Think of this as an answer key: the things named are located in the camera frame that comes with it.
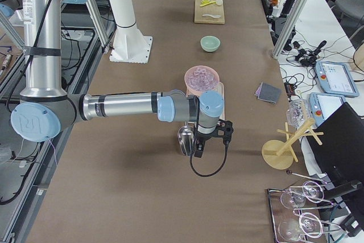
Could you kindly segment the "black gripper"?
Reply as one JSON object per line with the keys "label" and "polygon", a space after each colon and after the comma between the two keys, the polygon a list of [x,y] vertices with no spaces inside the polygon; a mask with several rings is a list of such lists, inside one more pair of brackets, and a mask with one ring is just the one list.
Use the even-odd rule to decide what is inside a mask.
{"label": "black gripper", "polygon": [[211,138],[222,138],[223,144],[229,146],[233,134],[233,123],[219,119],[218,124],[211,133],[201,133],[197,131],[195,135],[195,153],[194,157],[201,158],[204,152],[205,142]]}

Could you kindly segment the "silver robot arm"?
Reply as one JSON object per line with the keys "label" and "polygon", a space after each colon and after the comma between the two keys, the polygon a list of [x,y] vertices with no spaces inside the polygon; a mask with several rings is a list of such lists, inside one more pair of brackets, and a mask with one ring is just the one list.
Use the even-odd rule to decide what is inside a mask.
{"label": "silver robot arm", "polygon": [[221,138],[229,146],[230,121],[220,118],[223,97],[215,91],[187,96],[180,90],[92,96],[68,94],[61,85],[61,3],[64,0],[18,0],[24,18],[26,86],[10,122],[22,138],[44,142],[79,121],[154,113],[165,122],[193,123],[188,156],[201,156],[205,142]]}

